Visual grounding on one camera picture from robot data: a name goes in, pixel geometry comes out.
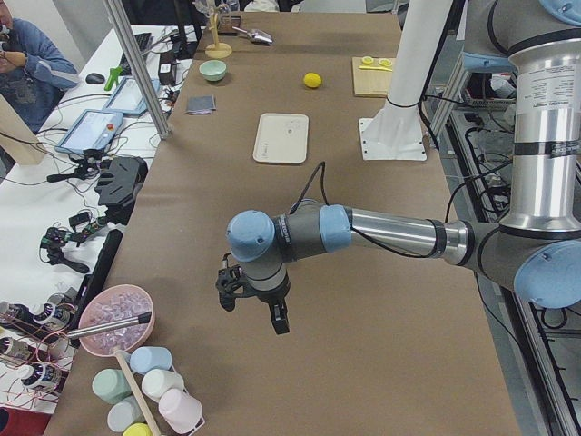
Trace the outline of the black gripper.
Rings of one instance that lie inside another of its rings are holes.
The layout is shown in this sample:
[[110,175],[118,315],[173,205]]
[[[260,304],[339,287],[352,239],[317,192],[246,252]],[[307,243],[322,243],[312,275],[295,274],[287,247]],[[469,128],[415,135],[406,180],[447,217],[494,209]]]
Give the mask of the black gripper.
[[288,276],[285,276],[281,283],[273,289],[260,291],[252,286],[249,281],[246,282],[246,277],[240,265],[222,266],[218,271],[215,286],[219,293],[220,306],[226,312],[232,312],[235,309],[237,299],[247,298],[246,291],[248,291],[260,301],[269,304],[271,324],[278,335],[290,332],[285,302],[285,297],[290,290]]

